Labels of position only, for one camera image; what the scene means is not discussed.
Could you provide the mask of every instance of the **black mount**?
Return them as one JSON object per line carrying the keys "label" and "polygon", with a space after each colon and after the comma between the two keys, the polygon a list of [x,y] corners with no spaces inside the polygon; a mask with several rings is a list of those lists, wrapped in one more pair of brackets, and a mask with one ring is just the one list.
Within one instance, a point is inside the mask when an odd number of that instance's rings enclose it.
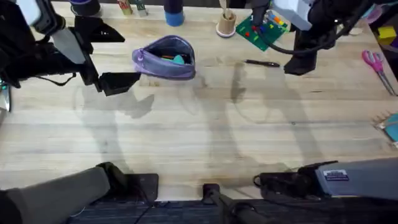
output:
{"label": "black mount", "polygon": [[270,198],[328,198],[320,187],[315,171],[327,164],[338,161],[321,162],[303,166],[297,172],[261,173],[254,177],[254,184],[261,189],[264,199]]}
{"label": "black mount", "polygon": [[132,199],[145,203],[153,203],[157,199],[159,188],[158,174],[123,174],[122,171],[111,162],[98,164],[104,169],[110,185],[109,192],[103,200],[114,198]]}
{"label": "black mount", "polygon": [[216,204],[220,210],[220,223],[243,223],[257,224],[268,223],[278,224],[280,222],[266,218],[257,213],[250,203],[233,200],[220,193],[218,184],[204,184],[202,187],[202,203],[206,205]]}

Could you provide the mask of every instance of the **purple pencil case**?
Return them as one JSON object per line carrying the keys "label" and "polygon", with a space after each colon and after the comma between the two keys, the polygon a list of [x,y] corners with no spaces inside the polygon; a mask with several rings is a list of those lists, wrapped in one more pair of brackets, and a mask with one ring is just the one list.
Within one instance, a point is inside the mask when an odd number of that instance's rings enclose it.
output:
{"label": "purple pencil case", "polygon": [[[165,60],[179,55],[184,64]],[[195,53],[185,39],[168,35],[132,52],[136,71],[146,75],[168,79],[189,80],[195,77]]]}

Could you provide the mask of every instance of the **scissors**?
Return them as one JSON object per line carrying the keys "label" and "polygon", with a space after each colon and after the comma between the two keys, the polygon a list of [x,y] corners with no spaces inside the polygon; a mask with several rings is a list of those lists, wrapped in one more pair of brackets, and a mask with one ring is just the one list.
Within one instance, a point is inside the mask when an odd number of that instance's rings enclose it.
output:
{"label": "scissors", "polygon": [[11,90],[10,86],[5,83],[4,81],[0,80],[0,88],[1,88],[1,93],[4,95],[4,101],[6,104],[6,110],[8,112],[11,111]]}
{"label": "scissors", "polygon": [[385,86],[387,91],[391,95],[397,96],[390,82],[388,81],[386,74],[384,73],[382,55],[380,53],[371,52],[370,50],[364,50],[362,52],[362,58],[368,65],[373,68],[377,75],[379,75],[379,78],[383,82],[383,85]]}

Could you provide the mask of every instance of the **yellow object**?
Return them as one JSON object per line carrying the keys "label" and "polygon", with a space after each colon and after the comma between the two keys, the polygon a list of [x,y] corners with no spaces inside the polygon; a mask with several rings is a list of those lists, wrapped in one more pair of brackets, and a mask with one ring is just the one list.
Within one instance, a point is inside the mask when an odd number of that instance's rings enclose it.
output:
{"label": "yellow object", "polygon": [[380,44],[390,45],[392,41],[397,37],[396,31],[392,26],[389,27],[380,27],[379,28],[379,37],[377,40]]}

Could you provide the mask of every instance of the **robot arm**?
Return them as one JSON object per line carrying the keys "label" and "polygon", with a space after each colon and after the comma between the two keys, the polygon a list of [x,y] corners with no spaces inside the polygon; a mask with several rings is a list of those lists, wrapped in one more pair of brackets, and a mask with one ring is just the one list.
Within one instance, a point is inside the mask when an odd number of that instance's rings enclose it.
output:
{"label": "robot arm", "polygon": [[[95,85],[109,96],[128,91],[139,80],[140,73],[98,75],[90,57],[91,43],[124,42],[102,19],[76,16],[75,26],[66,27],[50,0],[17,3],[0,0],[0,78],[7,84],[20,88],[20,81],[31,77],[80,73],[85,85]],[[36,41],[29,26],[45,37]]]}
{"label": "robot arm", "polygon": [[[261,26],[264,14],[273,9],[292,23],[296,31],[294,50],[282,49],[261,39],[276,51],[291,54],[293,58],[285,66],[285,73],[303,75],[315,69],[317,51],[334,47],[337,38],[347,34],[361,16],[373,5],[396,0],[253,0],[253,25]],[[336,34],[336,26],[345,28]]]}

